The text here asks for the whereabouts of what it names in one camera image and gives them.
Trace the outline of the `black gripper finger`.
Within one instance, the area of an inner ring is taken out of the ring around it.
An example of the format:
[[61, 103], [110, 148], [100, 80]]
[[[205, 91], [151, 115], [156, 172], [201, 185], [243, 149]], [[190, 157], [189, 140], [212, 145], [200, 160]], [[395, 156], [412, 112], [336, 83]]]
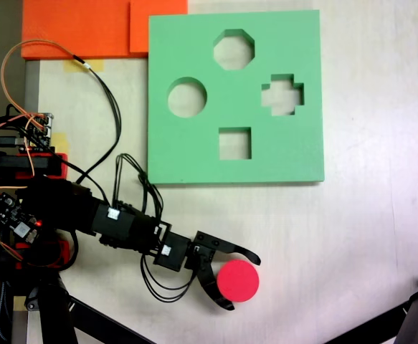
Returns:
[[206, 247], [212, 251], [220, 251], [225, 254], [241, 254], [251, 261], [251, 263], [258, 266], [261, 264], [260, 257], [254, 252], [201, 231], [196, 233], [194, 243], [197, 246]]
[[234, 310], [233, 303], [221, 294], [210, 263], [202, 264], [196, 276], [202, 289], [214, 303], [227, 311]]

